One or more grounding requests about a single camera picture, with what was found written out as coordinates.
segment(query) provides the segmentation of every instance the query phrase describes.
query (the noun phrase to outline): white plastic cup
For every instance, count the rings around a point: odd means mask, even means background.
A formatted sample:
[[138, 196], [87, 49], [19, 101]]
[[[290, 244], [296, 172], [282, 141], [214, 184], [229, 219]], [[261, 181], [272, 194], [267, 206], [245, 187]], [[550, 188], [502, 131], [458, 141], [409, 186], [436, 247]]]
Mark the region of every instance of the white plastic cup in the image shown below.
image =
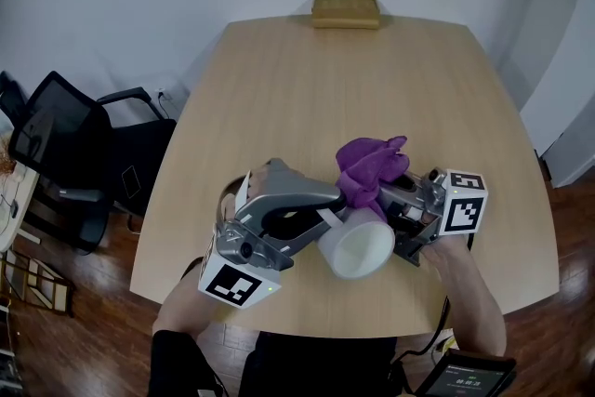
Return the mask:
[[355, 280], [379, 270], [394, 249], [392, 228], [368, 207], [347, 208], [341, 221], [317, 241], [333, 273]]

